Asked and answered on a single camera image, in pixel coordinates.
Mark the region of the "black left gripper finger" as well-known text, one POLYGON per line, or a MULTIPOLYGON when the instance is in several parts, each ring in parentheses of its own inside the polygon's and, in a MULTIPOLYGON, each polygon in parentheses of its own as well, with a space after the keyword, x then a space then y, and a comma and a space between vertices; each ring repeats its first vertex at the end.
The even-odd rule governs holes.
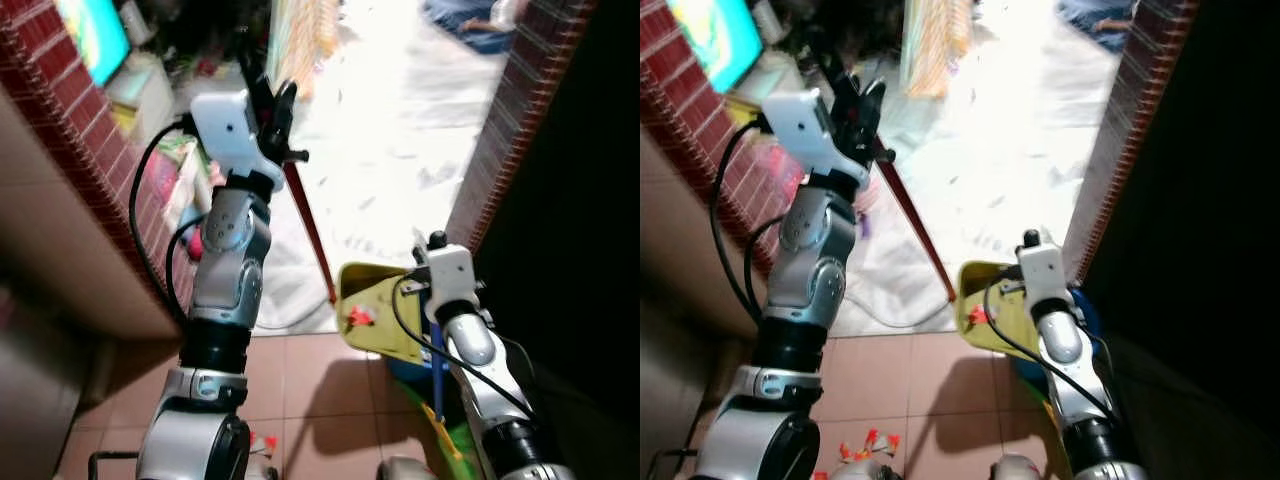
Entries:
POLYGON ((850 74, 835 42, 828 35, 815 36, 815 64, 833 95, 832 113, 850 113, 860 93, 860 83, 850 74))
POLYGON ((274 95, 265 70, 266 52, 248 28, 238 28, 238 64, 256 116, 270 116, 274 95))
POLYGON ((886 84, 882 78, 876 78, 861 91, 856 101, 858 127, 879 125, 884 92, 886 84))
POLYGON ((271 128, 274 131, 291 131, 297 91, 297 83, 292 79, 285 81, 276 91, 271 105, 271 128))

